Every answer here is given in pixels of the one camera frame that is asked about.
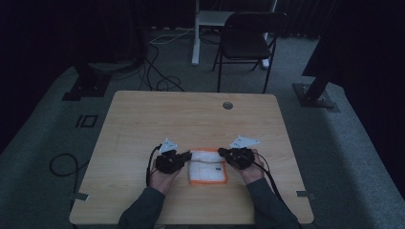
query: white desk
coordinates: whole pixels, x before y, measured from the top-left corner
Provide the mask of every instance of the white desk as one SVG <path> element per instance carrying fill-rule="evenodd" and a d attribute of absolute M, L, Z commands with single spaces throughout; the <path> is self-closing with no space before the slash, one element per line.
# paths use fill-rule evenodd
<path fill-rule="evenodd" d="M 195 35 L 192 65 L 197 66 L 200 62 L 200 25 L 202 26 L 223 26 L 226 19 L 233 11 L 209 11 L 200 10 L 200 0 L 196 0 L 196 15 L 195 15 Z M 268 67 L 268 60 L 262 61 L 264 68 Z"/>

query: gray carpet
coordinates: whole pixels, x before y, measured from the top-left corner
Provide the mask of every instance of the gray carpet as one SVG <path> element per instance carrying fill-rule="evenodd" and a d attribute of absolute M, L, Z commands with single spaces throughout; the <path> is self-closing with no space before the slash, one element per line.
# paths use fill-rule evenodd
<path fill-rule="evenodd" d="M 153 32 L 179 33 L 181 31 Z M 203 34 L 210 40 L 215 35 Z M 404 199 L 395 189 L 378 154 L 343 90 L 335 85 L 327 93 L 340 113 L 326 109 L 303 108 L 292 83 L 310 83 L 301 77 L 316 40 L 281 38 L 268 94 L 275 94 L 287 125 L 291 145 L 307 190 L 314 223 L 305 228 L 405 228 Z M 159 56 L 155 66 L 166 76 L 181 80 L 187 92 L 215 92 L 217 72 L 211 72 L 217 47 L 202 43 L 200 65 L 191 65 L 193 40 L 184 36 L 168 44 L 156 45 Z M 148 59 L 156 54 L 150 48 Z M 121 65 L 94 64 L 104 71 Z M 250 66 L 224 66 L 223 93 L 260 93 L 266 71 Z M 142 83 L 143 71 L 114 74 L 104 97 L 83 97 L 63 102 L 77 74 L 70 68 L 60 75 L 37 105 L 35 111 L 0 156 L 0 228 L 72 228 L 69 223 L 69 197 L 75 176 L 57 177 L 49 163 L 59 154 L 77 157 L 81 165 L 89 160 L 103 120 L 116 91 L 149 90 Z M 155 87 L 160 76 L 151 71 Z M 76 127 L 81 115 L 98 115 L 94 128 Z M 72 171 L 74 162 L 62 157 L 54 168 Z M 79 182 L 85 170 L 79 173 Z M 79 228 L 115 228 L 115 225 L 80 225 Z M 216 226 L 169 226 L 166 228 L 219 228 Z"/>

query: tripod base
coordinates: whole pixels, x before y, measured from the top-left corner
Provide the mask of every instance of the tripod base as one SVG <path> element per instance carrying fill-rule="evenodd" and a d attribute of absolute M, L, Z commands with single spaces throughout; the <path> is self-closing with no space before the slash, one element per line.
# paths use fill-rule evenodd
<path fill-rule="evenodd" d="M 79 101 L 81 97 L 102 97 L 107 90 L 111 76 L 105 73 L 94 73 L 96 82 L 94 86 L 83 87 L 82 80 L 79 77 L 72 87 L 71 91 L 65 93 L 62 101 Z"/>
<path fill-rule="evenodd" d="M 326 108 L 330 113 L 340 113 L 335 102 L 331 102 L 326 91 L 323 91 L 318 99 L 308 99 L 306 97 L 310 84 L 292 84 L 298 100 L 302 107 Z"/>

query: human hand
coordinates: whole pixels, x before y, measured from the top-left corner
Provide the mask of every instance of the human hand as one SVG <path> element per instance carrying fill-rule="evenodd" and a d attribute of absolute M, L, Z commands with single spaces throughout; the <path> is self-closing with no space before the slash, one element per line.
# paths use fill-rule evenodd
<path fill-rule="evenodd" d="M 258 163 L 260 166 L 263 167 L 264 162 L 257 155 L 258 154 L 257 150 L 252 149 L 252 152 L 254 154 L 254 161 L 256 163 Z M 255 164 L 251 164 L 249 167 L 247 167 L 247 168 L 245 168 L 243 170 L 240 170 L 240 169 L 235 168 L 233 166 L 232 166 L 232 168 L 234 170 L 236 170 L 236 172 L 238 172 L 242 176 L 242 178 L 244 179 L 245 184 L 249 184 L 249 183 L 251 183 L 253 181 L 256 181 L 256 180 L 258 180 L 260 178 L 265 177 L 264 171 L 261 168 L 257 167 Z"/>
<path fill-rule="evenodd" d="M 152 171 L 155 172 L 151 173 L 149 186 L 151 188 L 158 190 L 164 195 L 167 195 L 167 193 L 169 193 L 170 191 L 170 187 L 172 186 L 173 180 L 175 180 L 176 176 L 180 173 L 181 169 L 179 169 L 173 174 L 165 174 L 157 170 L 154 166 Z"/>

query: chair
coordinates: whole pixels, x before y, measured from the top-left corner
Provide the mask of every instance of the chair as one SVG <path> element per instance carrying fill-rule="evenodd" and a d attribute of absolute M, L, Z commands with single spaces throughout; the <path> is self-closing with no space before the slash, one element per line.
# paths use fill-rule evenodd
<path fill-rule="evenodd" d="M 221 88 L 223 64 L 255 63 L 252 69 L 254 71 L 261 60 L 269 59 L 263 88 L 264 94 L 273 63 L 276 40 L 284 31 L 287 22 L 288 17 L 282 12 L 238 11 L 232 13 L 225 21 L 220 46 L 212 68 L 212 71 L 215 71 L 216 65 L 220 65 L 217 92 Z M 267 44 L 265 33 L 271 35 L 269 44 Z M 224 62 L 224 57 L 231 61 Z"/>

